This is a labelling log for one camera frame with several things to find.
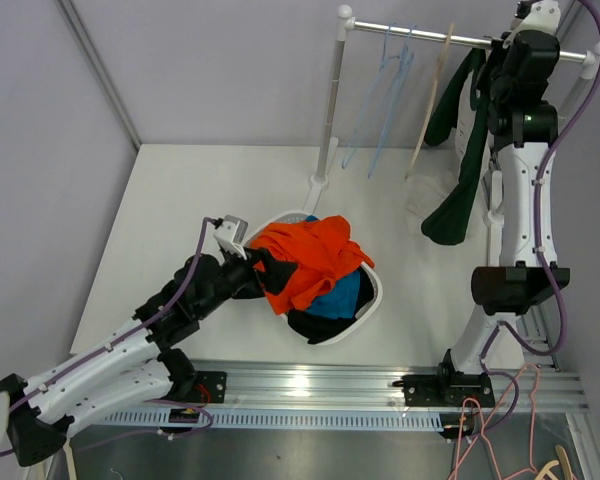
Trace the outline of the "orange t shirt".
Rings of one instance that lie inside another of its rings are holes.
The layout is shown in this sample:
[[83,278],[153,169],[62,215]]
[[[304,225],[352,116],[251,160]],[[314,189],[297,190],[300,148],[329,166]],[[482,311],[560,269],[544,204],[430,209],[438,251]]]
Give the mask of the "orange t shirt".
[[277,315],[293,310],[330,320],[352,318],[362,292],[363,263],[372,259],[350,239],[342,216],[272,222],[251,241],[266,253],[256,265],[267,284],[265,295]]

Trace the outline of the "black t shirt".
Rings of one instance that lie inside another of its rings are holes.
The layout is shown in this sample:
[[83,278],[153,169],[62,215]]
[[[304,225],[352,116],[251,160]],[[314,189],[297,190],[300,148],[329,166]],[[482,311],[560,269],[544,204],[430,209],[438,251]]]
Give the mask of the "black t shirt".
[[372,281],[359,267],[338,280],[329,293],[316,297],[307,309],[290,310],[287,323],[309,345],[324,344],[350,330],[374,297]]

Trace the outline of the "blue t shirt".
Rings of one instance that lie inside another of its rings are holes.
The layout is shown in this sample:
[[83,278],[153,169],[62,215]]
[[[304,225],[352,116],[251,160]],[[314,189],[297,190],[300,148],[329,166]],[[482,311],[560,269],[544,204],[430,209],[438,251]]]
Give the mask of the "blue t shirt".
[[308,243],[303,248],[303,292],[298,309],[330,320],[351,318],[362,293],[363,262],[373,265],[342,216],[310,215],[303,224]]

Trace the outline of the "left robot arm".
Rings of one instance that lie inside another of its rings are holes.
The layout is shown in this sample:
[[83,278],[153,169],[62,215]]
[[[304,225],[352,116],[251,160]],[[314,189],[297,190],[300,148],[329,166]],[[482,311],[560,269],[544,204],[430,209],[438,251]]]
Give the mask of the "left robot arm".
[[0,393],[10,401],[10,455],[22,467],[33,466],[91,423],[126,406],[186,400],[197,372],[178,343],[230,299],[282,292],[296,269],[296,263],[264,249],[228,255],[223,262],[197,252],[95,346],[41,374],[3,377]]

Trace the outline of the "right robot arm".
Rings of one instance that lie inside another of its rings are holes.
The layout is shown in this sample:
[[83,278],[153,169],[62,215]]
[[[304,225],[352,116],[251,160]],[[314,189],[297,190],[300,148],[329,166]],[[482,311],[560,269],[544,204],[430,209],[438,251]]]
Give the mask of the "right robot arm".
[[508,32],[469,51],[424,125],[421,142],[428,146],[455,139],[460,168],[454,189],[422,222],[422,234],[442,246],[465,240],[487,161],[501,177],[491,217],[502,230],[496,263],[472,273],[474,309],[458,342],[434,374],[399,381],[409,407],[458,407],[469,398],[493,406],[486,360],[497,336],[514,332],[524,314],[569,283],[551,231],[559,118],[544,97],[561,53],[559,21],[554,1],[520,2]]

